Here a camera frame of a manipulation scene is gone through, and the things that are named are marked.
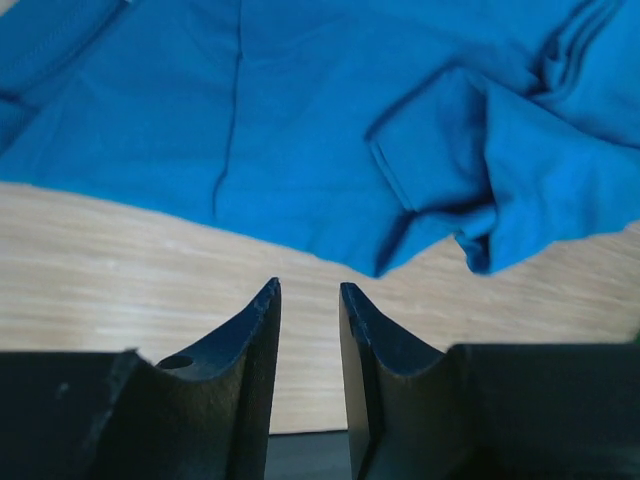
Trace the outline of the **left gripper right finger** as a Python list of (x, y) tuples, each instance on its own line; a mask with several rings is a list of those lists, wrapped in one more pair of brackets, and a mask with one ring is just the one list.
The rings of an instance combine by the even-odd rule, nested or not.
[(635, 479), (639, 348), (457, 344), (439, 351), (340, 287), (356, 479)]

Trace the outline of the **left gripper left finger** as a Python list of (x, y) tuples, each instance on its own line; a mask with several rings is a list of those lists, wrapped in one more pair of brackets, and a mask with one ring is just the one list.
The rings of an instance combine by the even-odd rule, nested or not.
[(262, 478), (280, 324), (271, 279), (157, 364), (134, 350), (3, 353), (2, 477)]

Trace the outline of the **blue t shirt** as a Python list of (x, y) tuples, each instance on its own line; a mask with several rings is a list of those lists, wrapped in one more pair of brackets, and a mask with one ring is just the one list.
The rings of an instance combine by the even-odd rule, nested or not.
[(635, 1), (20, 1), (1, 177), (378, 277), (639, 217)]

